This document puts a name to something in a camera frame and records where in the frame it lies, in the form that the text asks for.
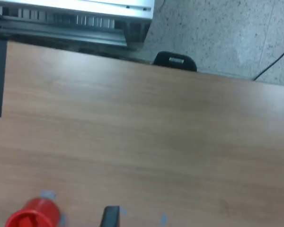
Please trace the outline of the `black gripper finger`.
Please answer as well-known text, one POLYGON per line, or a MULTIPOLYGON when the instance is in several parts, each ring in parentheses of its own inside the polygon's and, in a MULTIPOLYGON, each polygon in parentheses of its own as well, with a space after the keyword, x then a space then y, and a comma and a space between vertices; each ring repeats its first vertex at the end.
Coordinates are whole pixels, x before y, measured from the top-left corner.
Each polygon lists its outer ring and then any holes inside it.
POLYGON ((106 206, 104 208, 100 227, 120 227, 119 206, 106 206))

